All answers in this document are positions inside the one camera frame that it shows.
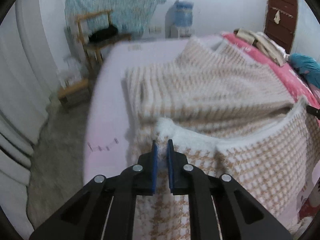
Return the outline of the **beige white houndstooth coat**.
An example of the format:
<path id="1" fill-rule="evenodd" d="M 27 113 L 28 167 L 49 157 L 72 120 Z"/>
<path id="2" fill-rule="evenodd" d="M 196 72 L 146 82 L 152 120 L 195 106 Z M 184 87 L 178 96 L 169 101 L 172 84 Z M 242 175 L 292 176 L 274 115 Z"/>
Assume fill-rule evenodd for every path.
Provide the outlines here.
<path id="1" fill-rule="evenodd" d="M 158 146 L 156 194 L 138 197 L 139 239 L 189 239 L 188 198 L 169 190 L 167 142 L 210 176 L 234 177 L 274 217 L 294 206 L 319 162 L 319 124 L 264 64 L 227 40 L 187 41 L 169 63 L 126 70 L 131 159 Z"/>

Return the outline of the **beige and white clothes pile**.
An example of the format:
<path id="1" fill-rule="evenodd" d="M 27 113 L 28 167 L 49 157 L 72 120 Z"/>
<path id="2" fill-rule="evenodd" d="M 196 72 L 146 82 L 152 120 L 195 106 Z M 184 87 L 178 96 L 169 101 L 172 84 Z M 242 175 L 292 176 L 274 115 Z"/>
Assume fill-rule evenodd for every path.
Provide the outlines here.
<path id="1" fill-rule="evenodd" d="M 240 38 L 257 48 L 278 66 L 282 67 L 287 62 L 288 54 L 286 53 L 286 50 L 274 42 L 274 40 L 270 39 L 266 34 L 242 28 L 235 29 L 233 33 L 237 38 Z"/>

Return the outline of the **teal fleece garment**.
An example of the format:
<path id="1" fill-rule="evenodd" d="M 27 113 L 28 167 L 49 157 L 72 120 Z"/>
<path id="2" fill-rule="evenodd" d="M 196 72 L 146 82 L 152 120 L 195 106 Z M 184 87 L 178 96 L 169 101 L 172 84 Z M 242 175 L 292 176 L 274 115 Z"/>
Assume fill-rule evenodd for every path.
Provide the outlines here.
<path id="1" fill-rule="evenodd" d="M 317 88 L 320 88 L 319 63 L 312 57 L 293 53 L 288 58 L 289 65 L 294 68 L 304 79 Z"/>

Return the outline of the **lilac printed bed sheet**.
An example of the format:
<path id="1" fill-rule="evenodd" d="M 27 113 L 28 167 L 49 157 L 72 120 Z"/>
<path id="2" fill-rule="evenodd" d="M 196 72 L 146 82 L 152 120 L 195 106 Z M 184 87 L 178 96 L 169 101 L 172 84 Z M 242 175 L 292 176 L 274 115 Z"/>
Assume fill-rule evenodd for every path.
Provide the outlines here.
<path id="1" fill-rule="evenodd" d="M 89 181 L 96 174 L 116 175 L 137 162 L 132 161 L 130 152 L 136 129 L 126 85 L 126 70 L 153 63 L 169 63 L 180 55 L 188 40 L 123 43 L 111 50 L 100 70 L 91 102 L 84 146 L 84 181 Z M 214 46 L 226 39 L 215 35 L 199 40 Z M 281 223 L 290 228 L 295 217 Z"/>

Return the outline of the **pink floral fleece blanket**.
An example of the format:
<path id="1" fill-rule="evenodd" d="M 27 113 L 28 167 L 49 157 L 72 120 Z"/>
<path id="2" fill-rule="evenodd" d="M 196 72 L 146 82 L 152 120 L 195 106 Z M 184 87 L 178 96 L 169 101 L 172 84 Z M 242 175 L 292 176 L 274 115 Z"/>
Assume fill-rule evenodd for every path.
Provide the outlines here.
<path id="1" fill-rule="evenodd" d="M 237 38 L 233 33 L 222 32 L 221 36 L 227 39 L 229 42 L 241 49 L 245 54 L 254 59 L 255 61 L 267 64 L 274 71 L 274 73 L 279 77 L 281 82 L 287 88 L 291 96 L 295 101 L 302 95 L 306 96 L 308 99 L 309 105 L 315 108 L 319 108 L 319 103 L 316 100 L 315 96 L 312 94 L 311 90 L 307 85 L 298 77 L 293 69 L 285 64 L 282 67 L 275 64 L 271 59 L 266 57 L 262 52 L 257 48 L 247 44 L 245 41 Z M 296 216 L 301 207 L 303 206 L 306 198 L 310 196 L 310 193 L 317 181 L 319 180 L 319 162 L 317 162 L 312 170 L 312 174 L 307 178 L 305 184 L 302 187 L 300 193 L 291 201 L 289 207 L 283 211 L 280 215 L 279 220 L 284 223 L 289 221 L 290 218 Z"/>

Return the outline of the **dark red wooden door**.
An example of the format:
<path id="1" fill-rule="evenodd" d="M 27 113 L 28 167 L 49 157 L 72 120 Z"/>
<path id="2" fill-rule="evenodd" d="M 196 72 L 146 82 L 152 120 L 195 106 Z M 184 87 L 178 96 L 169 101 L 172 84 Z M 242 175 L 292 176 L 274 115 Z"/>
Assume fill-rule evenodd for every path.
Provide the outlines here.
<path id="1" fill-rule="evenodd" d="M 298 18 L 298 0 L 268 0 L 264 33 L 290 53 Z"/>

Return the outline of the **small wooden stool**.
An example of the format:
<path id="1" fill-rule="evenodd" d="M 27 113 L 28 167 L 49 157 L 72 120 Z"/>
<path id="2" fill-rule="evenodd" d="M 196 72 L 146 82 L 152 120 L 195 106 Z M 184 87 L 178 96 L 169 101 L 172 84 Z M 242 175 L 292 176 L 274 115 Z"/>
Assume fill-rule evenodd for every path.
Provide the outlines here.
<path id="1" fill-rule="evenodd" d="M 87 91 L 89 97 L 92 95 L 92 88 L 89 79 L 83 79 L 75 84 L 67 86 L 66 88 L 61 87 L 57 93 L 57 98 L 61 103 L 62 108 L 68 112 L 73 105 L 70 103 L 70 98 L 73 96 L 80 95 L 84 91 Z"/>

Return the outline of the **white plastic bags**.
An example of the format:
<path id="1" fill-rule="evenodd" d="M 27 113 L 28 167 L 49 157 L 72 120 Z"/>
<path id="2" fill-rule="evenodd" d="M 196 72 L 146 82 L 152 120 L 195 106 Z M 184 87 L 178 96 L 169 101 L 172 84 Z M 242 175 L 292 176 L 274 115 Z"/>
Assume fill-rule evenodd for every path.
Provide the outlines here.
<path id="1" fill-rule="evenodd" d="M 64 58 L 66 64 L 62 69 L 57 71 L 57 77 L 62 88 L 67 88 L 82 80 L 86 72 L 81 62 L 71 55 Z"/>

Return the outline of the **white curtain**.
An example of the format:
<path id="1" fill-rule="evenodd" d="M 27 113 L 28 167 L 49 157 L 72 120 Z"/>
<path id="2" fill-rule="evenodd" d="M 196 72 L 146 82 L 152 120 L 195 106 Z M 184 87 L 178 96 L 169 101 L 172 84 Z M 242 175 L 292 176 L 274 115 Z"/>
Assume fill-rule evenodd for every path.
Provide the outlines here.
<path id="1" fill-rule="evenodd" d="M 57 85 L 40 2 L 17 0 L 1 23 L 1 208 L 25 239 L 31 158 Z"/>

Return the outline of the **white water dispenser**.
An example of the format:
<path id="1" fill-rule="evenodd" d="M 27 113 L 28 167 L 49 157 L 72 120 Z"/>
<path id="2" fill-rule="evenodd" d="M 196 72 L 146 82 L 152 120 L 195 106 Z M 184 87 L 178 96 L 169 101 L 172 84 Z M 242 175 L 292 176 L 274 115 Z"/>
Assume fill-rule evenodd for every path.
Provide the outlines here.
<path id="1" fill-rule="evenodd" d="M 194 35 L 194 29 L 191 27 L 177 27 L 171 25 L 166 28 L 165 37 L 166 38 L 189 38 Z"/>

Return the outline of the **black garment on chair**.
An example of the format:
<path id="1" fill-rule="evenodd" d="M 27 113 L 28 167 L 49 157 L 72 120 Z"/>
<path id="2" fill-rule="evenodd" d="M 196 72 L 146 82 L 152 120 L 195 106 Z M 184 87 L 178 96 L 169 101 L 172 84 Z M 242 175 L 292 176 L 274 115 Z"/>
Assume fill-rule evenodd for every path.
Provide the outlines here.
<path id="1" fill-rule="evenodd" d="M 118 28 L 115 25 L 109 25 L 107 28 L 97 30 L 89 37 L 89 43 L 100 43 L 105 40 L 111 39 L 118 35 Z"/>

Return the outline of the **turquoise floral hanging cloth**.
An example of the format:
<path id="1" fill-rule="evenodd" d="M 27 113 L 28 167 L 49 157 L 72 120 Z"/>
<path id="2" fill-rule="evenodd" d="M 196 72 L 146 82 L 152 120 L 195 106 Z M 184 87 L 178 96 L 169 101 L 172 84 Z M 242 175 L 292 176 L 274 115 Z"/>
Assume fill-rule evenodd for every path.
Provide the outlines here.
<path id="1" fill-rule="evenodd" d="M 157 5 L 167 0 L 66 0 L 65 17 L 68 26 L 77 15 L 112 10 L 111 21 L 120 32 L 141 36 Z"/>

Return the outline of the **wall power socket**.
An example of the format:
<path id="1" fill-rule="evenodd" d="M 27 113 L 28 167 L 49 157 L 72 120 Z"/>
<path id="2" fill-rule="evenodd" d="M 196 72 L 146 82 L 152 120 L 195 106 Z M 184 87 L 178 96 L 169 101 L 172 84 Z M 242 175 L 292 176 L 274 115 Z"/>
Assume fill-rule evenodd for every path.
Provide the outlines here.
<path id="1" fill-rule="evenodd" d="M 161 26 L 149 26 L 150 34 L 160 34 L 162 32 Z"/>

